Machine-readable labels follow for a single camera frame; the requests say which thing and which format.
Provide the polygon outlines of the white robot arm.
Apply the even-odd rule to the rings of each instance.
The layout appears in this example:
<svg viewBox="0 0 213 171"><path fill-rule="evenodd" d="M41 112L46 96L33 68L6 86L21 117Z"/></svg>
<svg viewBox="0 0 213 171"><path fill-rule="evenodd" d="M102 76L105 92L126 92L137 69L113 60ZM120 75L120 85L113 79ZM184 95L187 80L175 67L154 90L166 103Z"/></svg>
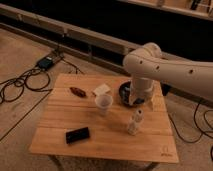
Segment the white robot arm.
<svg viewBox="0 0 213 171"><path fill-rule="evenodd" d="M131 75L130 105L151 99L154 81L213 102L213 62L166 60L157 44L146 43L124 57L123 67Z"/></svg>

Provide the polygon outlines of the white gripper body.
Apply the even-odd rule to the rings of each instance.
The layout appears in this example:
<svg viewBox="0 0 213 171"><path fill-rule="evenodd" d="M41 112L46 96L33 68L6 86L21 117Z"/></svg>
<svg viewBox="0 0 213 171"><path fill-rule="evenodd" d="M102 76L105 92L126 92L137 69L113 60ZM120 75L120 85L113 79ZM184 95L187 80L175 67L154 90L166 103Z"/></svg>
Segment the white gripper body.
<svg viewBox="0 0 213 171"><path fill-rule="evenodd" d="M130 84L130 93L134 93L137 99L148 100L153 96L153 92L154 92L153 80L138 77L132 78Z"/></svg>

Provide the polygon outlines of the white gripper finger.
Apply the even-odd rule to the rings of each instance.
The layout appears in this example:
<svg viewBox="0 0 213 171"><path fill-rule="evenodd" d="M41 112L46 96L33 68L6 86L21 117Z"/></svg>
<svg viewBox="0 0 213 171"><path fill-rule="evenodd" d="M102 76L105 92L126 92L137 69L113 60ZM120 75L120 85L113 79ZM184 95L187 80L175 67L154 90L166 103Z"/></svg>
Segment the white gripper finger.
<svg viewBox="0 0 213 171"><path fill-rule="evenodd" d="M130 93L129 95L129 105L133 105L134 102L136 101L136 95L134 93Z"/></svg>
<svg viewBox="0 0 213 171"><path fill-rule="evenodd" d="M147 105L152 111L154 110L153 97L151 97L147 100Z"/></svg>

